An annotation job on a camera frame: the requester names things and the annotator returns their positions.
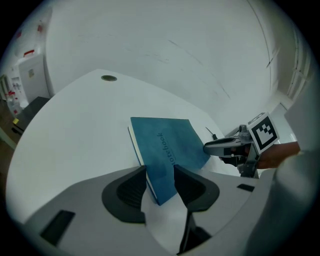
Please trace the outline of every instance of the robotic arm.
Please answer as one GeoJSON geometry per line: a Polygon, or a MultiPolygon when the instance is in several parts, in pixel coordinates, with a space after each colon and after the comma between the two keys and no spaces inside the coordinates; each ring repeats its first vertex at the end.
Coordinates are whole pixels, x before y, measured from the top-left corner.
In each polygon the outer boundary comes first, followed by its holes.
{"type": "Polygon", "coordinates": [[[268,113],[261,113],[247,125],[240,125],[238,131],[238,135],[206,143],[203,151],[237,167],[241,177],[258,178],[261,153],[279,139],[276,127],[268,113]]]}

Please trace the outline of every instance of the white surface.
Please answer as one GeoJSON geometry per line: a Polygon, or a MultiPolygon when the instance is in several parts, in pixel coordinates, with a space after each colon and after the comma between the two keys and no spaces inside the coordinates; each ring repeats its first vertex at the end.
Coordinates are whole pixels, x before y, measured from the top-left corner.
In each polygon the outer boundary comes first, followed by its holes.
{"type": "Polygon", "coordinates": [[[19,28],[20,36],[15,39],[14,54],[18,58],[23,58],[24,54],[30,50],[38,53],[40,48],[41,32],[38,27],[42,26],[40,20],[27,22],[19,28]]]}
{"type": "Polygon", "coordinates": [[[319,67],[317,67],[304,91],[284,115],[297,138],[301,151],[315,151],[320,148],[319,74],[319,67]]]}
{"type": "Polygon", "coordinates": [[[262,112],[271,113],[279,104],[282,104],[288,110],[292,106],[293,101],[287,95],[284,95],[282,92],[276,90],[269,97],[267,104],[262,108],[262,112]]]}
{"type": "MultiPolygon", "coordinates": [[[[25,223],[70,185],[138,166],[128,132],[130,117],[189,119],[203,143],[212,140],[206,127],[218,138],[223,137],[207,113],[185,100],[132,77],[95,70],[54,96],[21,137],[7,177],[10,216],[25,223]],[[117,81],[103,81],[102,75],[116,76],[117,81]]],[[[239,176],[234,166],[215,156],[204,168],[239,176]]],[[[159,215],[165,217],[148,226],[171,249],[180,244],[186,217],[185,208],[179,207],[179,198],[174,202],[178,203],[171,205],[177,208],[162,207],[159,215]],[[166,233],[160,233],[164,227],[168,228],[166,233]]],[[[156,211],[156,205],[150,207],[156,211]]]]}
{"type": "Polygon", "coordinates": [[[111,70],[192,103],[224,134],[267,102],[268,51],[246,0],[52,0],[46,6],[52,7],[46,60],[54,94],[92,70],[111,70]]]}
{"type": "Polygon", "coordinates": [[[292,131],[288,121],[285,118],[287,109],[282,104],[279,104],[271,113],[270,116],[279,133],[278,143],[296,142],[297,138],[292,131]]]}
{"type": "Polygon", "coordinates": [[[17,61],[15,68],[21,86],[19,89],[22,93],[18,94],[21,103],[27,101],[30,104],[36,97],[50,98],[42,53],[26,55],[17,61]]]}

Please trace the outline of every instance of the floor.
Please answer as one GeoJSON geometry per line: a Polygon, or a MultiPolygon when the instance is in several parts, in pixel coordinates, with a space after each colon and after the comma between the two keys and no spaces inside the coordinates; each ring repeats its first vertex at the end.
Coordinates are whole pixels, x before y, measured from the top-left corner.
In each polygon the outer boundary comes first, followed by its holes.
{"type": "MultiPolygon", "coordinates": [[[[0,102],[0,127],[4,132],[17,144],[20,139],[20,135],[14,133],[12,128],[12,122],[14,117],[11,115],[6,103],[0,102]]],[[[8,146],[4,141],[0,140],[0,201],[1,203],[5,200],[6,193],[6,181],[10,162],[14,150],[8,146]]]]}

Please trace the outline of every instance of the white wall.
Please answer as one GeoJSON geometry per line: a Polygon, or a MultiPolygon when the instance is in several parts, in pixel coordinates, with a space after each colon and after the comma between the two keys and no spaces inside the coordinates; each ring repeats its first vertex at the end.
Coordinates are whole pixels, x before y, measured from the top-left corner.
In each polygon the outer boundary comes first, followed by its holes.
{"type": "Polygon", "coordinates": [[[262,109],[265,112],[271,113],[280,103],[288,110],[292,106],[293,101],[287,95],[277,90],[262,109]]]}
{"type": "MultiPolygon", "coordinates": [[[[16,74],[14,74],[14,70],[12,67],[15,64],[17,64],[17,61],[20,58],[23,57],[23,54],[25,51],[35,50],[36,53],[45,53],[46,35],[47,35],[47,29],[50,23],[51,15],[52,15],[52,8],[50,7],[50,5],[48,5],[48,3],[42,3],[23,22],[20,28],[16,31],[15,36],[11,39],[11,42],[9,43],[8,47],[4,51],[0,61],[0,76],[6,75],[8,77],[8,82],[10,83],[10,86],[11,86],[11,78],[16,76],[16,74]],[[37,38],[35,38],[33,30],[37,29],[38,25],[40,24],[39,21],[41,21],[41,24],[42,24],[42,34],[40,36],[37,36],[37,38]],[[30,46],[30,47],[19,47],[20,51],[17,51],[19,52],[17,56],[15,54],[17,49],[17,44],[18,44],[16,35],[19,31],[22,31],[23,37],[26,40],[25,46],[30,46]]],[[[45,73],[47,74],[48,67],[47,67],[46,59],[44,59],[44,69],[45,69],[45,73]]],[[[48,90],[49,90],[49,93],[53,96],[54,90],[52,88],[51,81],[49,81],[48,90]]]]}
{"type": "Polygon", "coordinates": [[[301,151],[320,149],[320,68],[314,68],[314,74],[307,81],[305,88],[294,105],[285,114],[301,151]]]}
{"type": "Polygon", "coordinates": [[[279,134],[279,139],[276,142],[277,144],[290,143],[290,142],[297,141],[295,133],[292,131],[288,121],[285,118],[285,114],[287,113],[287,111],[288,110],[282,104],[279,104],[270,113],[272,121],[279,134]]]}
{"type": "Polygon", "coordinates": [[[189,101],[224,134],[258,114],[272,95],[265,38],[247,0],[45,5],[52,7],[46,63],[53,94],[92,70],[115,71],[189,101]]]}
{"type": "Polygon", "coordinates": [[[248,0],[263,29],[271,61],[271,89],[287,94],[295,66],[294,23],[271,0],[248,0]]]}

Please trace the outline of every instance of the black plastic part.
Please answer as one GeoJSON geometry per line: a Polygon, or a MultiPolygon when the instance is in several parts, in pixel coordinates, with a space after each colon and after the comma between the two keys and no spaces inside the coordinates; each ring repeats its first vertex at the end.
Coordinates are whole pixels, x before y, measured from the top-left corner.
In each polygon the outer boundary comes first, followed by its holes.
{"type": "Polygon", "coordinates": [[[146,223],[145,214],[141,211],[146,182],[145,166],[112,181],[102,192],[104,207],[122,222],[146,223]]]}
{"type": "Polygon", "coordinates": [[[240,184],[239,186],[237,186],[237,188],[242,189],[242,190],[246,190],[246,191],[249,191],[249,192],[252,192],[255,189],[254,186],[250,186],[250,185],[247,185],[247,184],[240,184]]]}
{"type": "Polygon", "coordinates": [[[236,146],[236,147],[225,147],[223,149],[223,154],[225,156],[230,156],[231,154],[234,154],[235,156],[247,156],[246,153],[246,145],[236,146]]]}
{"type": "Polygon", "coordinates": [[[13,124],[13,127],[17,127],[23,133],[32,121],[32,119],[49,100],[49,98],[44,97],[35,98],[24,110],[21,111],[20,114],[16,116],[19,122],[13,124]]]}
{"type": "Polygon", "coordinates": [[[209,141],[205,144],[206,145],[217,145],[217,144],[224,144],[224,143],[230,143],[235,141],[236,139],[234,137],[227,137],[227,138],[219,138],[214,141],[209,141]]]}
{"type": "Polygon", "coordinates": [[[206,211],[219,197],[218,186],[180,165],[174,165],[174,186],[189,212],[206,211]]]}
{"type": "Polygon", "coordinates": [[[22,136],[22,132],[18,131],[16,128],[12,127],[11,130],[12,130],[15,134],[19,134],[20,136],[22,136]]]}
{"type": "Polygon", "coordinates": [[[115,76],[108,75],[108,74],[101,76],[101,79],[105,80],[105,81],[109,81],[109,82],[113,82],[113,81],[117,81],[118,80],[115,76]]]}
{"type": "Polygon", "coordinates": [[[241,172],[240,177],[259,179],[257,168],[254,172],[241,172]]]}
{"type": "Polygon", "coordinates": [[[246,162],[246,158],[243,156],[235,156],[235,157],[220,157],[220,159],[228,165],[233,165],[237,167],[240,164],[244,164],[246,162]]]}
{"type": "Polygon", "coordinates": [[[53,246],[56,246],[62,238],[63,234],[66,232],[74,216],[74,212],[67,210],[59,211],[59,213],[50,221],[47,227],[42,231],[40,236],[53,246]]]}
{"type": "Polygon", "coordinates": [[[192,213],[188,212],[178,255],[201,245],[209,238],[211,235],[203,228],[196,226],[192,213]]]}

